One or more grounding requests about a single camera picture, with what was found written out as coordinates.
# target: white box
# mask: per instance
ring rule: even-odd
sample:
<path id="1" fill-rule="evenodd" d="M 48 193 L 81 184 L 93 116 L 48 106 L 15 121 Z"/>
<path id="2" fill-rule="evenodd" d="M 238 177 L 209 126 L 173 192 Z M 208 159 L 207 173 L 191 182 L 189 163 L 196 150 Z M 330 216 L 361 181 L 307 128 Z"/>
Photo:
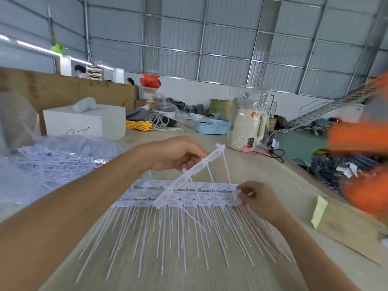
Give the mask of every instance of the white box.
<path id="1" fill-rule="evenodd" d="M 43 110 L 47 135 L 81 135 L 119 140 L 125 136 L 125 107 L 97 104 L 96 110 L 75 112 L 73 105 Z"/>

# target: green floor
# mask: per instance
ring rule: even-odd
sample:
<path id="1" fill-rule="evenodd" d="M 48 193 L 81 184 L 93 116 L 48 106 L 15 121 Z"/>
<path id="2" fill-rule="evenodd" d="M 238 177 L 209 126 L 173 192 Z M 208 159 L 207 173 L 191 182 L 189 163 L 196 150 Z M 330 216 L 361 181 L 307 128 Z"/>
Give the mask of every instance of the green floor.
<path id="1" fill-rule="evenodd" d="M 279 140 L 279 149 L 285 151 L 284 158 L 292 160 L 301 158 L 307 164 L 311 163 L 311 153 L 319 148 L 326 147 L 326 137 L 316 136 L 301 131 L 288 131 L 287 134 L 276 133 Z"/>

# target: yellow cable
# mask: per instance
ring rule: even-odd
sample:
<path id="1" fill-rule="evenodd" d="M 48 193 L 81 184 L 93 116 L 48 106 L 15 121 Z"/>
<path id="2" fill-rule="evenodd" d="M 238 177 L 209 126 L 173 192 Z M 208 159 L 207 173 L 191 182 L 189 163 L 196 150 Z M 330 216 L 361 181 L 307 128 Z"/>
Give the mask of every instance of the yellow cable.
<path id="1" fill-rule="evenodd" d="M 150 121 L 125 121 L 127 130 L 136 129 L 143 132 L 152 131 L 152 124 Z"/>

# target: blue plastic basket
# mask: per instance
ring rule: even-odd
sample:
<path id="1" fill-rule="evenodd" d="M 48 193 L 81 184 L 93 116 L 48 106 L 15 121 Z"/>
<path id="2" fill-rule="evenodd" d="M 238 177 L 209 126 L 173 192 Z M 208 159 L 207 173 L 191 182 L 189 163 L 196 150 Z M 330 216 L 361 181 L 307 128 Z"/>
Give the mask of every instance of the blue plastic basket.
<path id="1" fill-rule="evenodd" d="M 219 119 L 208 119 L 209 123 L 202 123 L 203 119 L 194 119 L 195 130 L 206 135 L 226 135 L 228 133 L 229 122 Z"/>

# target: metal staircase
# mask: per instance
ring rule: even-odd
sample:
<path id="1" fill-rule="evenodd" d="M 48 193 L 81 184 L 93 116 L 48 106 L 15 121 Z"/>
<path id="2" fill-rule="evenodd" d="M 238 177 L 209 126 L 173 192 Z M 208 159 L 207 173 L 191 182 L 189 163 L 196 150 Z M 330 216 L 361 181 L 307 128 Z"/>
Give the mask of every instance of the metal staircase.
<path id="1" fill-rule="evenodd" d="M 336 98 L 329 102 L 320 102 L 322 99 L 317 99 L 307 105 L 300 108 L 297 118 L 294 118 L 288 122 L 289 130 L 295 130 L 299 127 L 306 126 L 310 122 L 320 118 L 322 115 L 329 113 L 337 108 L 352 103 L 360 103 L 365 98 L 374 94 L 374 89 L 370 88 L 367 84 L 363 84 L 350 90 L 345 96 Z"/>

